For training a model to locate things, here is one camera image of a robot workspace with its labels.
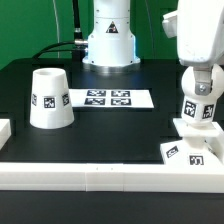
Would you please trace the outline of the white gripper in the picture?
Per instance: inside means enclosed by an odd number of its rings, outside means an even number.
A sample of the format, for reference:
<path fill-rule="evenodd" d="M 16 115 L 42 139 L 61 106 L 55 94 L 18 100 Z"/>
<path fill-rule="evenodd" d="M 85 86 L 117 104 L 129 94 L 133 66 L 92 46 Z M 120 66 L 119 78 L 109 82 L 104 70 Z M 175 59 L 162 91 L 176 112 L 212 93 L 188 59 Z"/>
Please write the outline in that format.
<path fill-rule="evenodd" d="M 163 16 L 168 38 L 177 38 L 177 54 L 193 69 L 195 94 L 207 96 L 212 89 L 211 68 L 224 59 L 224 0 L 178 0 L 177 9 Z"/>

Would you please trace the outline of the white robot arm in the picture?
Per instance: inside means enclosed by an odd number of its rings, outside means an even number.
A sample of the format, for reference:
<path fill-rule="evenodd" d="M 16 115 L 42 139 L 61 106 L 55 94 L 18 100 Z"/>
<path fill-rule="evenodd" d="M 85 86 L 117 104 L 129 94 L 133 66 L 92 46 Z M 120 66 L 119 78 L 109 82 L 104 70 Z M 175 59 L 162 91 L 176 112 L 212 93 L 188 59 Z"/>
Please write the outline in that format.
<path fill-rule="evenodd" d="M 208 95 L 212 67 L 224 59 L 224 0 L 179 0 L 163 16 L 163 29 L 177 39 L 178 58 L 191 66 L 195 93 Z M 135 36 L 130 31 L 130 0 L 94 0 L 94 28 L 83 63 L 104 73 L 138 64 Z"/>

